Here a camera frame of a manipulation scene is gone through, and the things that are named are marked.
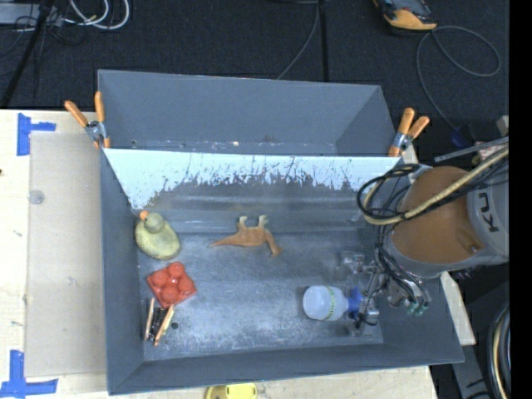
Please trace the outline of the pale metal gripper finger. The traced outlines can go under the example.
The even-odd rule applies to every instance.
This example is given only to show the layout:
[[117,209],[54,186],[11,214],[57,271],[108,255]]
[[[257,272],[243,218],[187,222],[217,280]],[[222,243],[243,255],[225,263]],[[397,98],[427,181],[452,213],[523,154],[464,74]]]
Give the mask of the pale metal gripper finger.
[[346,273],[370,273],[373,270],[373,263],[364,253],[342,251],[339,267]]
[[354,336],[366,336],[378,325],[379,311],[376,308],[358,309],[350,312],[348,328]]

